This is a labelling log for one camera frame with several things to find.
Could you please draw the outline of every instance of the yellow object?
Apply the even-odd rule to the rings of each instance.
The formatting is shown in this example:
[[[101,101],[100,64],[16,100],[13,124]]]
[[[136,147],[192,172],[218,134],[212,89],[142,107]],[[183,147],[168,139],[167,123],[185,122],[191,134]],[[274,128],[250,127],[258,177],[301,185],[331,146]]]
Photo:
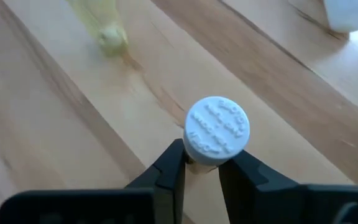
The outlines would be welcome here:
[[[126,51],[128,39],[116,0],[67,0],[107,56]]]

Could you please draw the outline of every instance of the bottle cap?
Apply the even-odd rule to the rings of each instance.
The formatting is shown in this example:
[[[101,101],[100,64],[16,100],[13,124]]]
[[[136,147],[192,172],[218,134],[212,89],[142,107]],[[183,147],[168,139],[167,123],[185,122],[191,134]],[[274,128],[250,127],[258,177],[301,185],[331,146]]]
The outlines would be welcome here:
[[[218,166],[240,153],[249,140],[249,120],[235,102],[210,96],[189,110],[183,141],[196,162]]]

